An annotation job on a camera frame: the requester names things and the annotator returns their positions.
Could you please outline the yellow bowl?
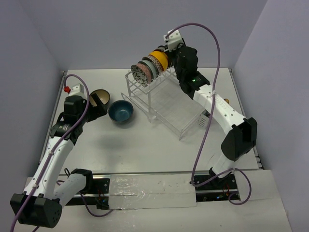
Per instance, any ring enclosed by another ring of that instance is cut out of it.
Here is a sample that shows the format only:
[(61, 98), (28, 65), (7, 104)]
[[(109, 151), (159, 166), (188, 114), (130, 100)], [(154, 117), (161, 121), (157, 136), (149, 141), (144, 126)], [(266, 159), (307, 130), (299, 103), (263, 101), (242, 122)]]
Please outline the yellow bowl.
[(156, 58), (162, 66), (163, 71), (166, 71), (168, 68), (168, 57), (162, 51), (153, 51), (149, 54), (150, 56)]

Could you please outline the red patterned white bowl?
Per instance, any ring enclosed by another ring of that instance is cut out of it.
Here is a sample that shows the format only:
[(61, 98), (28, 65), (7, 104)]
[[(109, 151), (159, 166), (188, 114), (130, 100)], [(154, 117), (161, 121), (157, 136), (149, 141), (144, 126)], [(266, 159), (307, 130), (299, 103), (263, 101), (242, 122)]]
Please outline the red patterned white bowl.
[(148, 55), (147, 58), (149, 58), (155, 64), (156, 68), (158, 69), (158, 75), (160, 75), (163, 72), (163, 66), (159, 60), (152, 55)]

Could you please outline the light green ceramic bowl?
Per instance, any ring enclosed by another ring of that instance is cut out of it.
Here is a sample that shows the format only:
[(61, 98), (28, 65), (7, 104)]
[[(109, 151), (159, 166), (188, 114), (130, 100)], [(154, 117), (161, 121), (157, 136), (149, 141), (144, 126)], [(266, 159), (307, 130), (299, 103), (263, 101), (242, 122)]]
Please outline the light green ceramic bowl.
[(156, 79), (158, 77), (159, 72), (158, 72), (158, 68), (155, 65), (155, 63), (148, 57), (143, 57), (142, 62), (149, 66), (153, 74), (153, 79)]

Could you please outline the pink patterned bowl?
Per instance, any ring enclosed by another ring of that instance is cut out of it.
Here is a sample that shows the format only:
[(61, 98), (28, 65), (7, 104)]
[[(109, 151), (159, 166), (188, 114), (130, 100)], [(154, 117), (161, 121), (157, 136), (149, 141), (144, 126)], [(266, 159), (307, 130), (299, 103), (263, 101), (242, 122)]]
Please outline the pink patterned bowl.
[(153, 80), (153, 72), (150, 68), (149, 65), (147, 65), (145, 62), (143, 61), (139, 61), (138, 62), (138, 66), (142, 69), (142, 71), (145, 73), (146, 79), (147, 79), (147, 83), (151, 83)]

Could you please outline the leaf patterned bowl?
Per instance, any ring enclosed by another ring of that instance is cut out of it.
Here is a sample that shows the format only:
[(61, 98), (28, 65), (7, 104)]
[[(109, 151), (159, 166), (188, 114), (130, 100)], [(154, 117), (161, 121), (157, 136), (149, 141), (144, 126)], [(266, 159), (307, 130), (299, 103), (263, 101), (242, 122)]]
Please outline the leaf patterned bowl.
[(142, 85), (143, 87), (148, 86), (147, 83), (147, 79), (145, 76), (145, 73), (142, 71), (142, 69), (138, 66), (138, 64), (134, 64), (131, 66), (130, 68), (132, 74), (133, 74), (133, 78), (135, 79), (135, 81), (137, 81), (140, 85)]

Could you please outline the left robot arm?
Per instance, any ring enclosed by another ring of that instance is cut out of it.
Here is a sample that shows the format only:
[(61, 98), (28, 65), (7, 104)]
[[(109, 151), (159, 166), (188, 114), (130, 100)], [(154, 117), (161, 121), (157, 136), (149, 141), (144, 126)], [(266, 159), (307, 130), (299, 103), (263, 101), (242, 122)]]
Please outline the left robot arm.
[(91, 170), (74, 169), (69, 178), (55, 188), (61, 168), (83, 132), (85, 123), (107, 114), (107, 107), (97, 94), (90, 96), (96, 106), (81, 96), (68, 96), (64, 111), (51, 128), (45, 155), (29, 184), (21, 194), (11, 197), (15, 214), (11, 225), (17, 222), (37, 227), (54, 228), (60, 220), (63, 207), (77, 193), (88, 193), (94, 188)]

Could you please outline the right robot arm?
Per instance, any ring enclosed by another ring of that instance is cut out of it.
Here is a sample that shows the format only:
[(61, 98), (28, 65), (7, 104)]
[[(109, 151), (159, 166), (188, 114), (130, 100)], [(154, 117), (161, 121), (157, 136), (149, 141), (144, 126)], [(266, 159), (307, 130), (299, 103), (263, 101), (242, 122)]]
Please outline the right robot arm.
[(200, 104), (225, 133), (221, 143), (221, 155), (210, 168), (210, 184), (220, 189), (227, 176), (236, 166), (236, 161), (256, 146), (257, 122), (234, 110), (214, 90), (214, 84), (197, 70), (197, 50), (180, 43), (174, 49), (167, 48), (169, 62), (175, 69), (181, 90)]

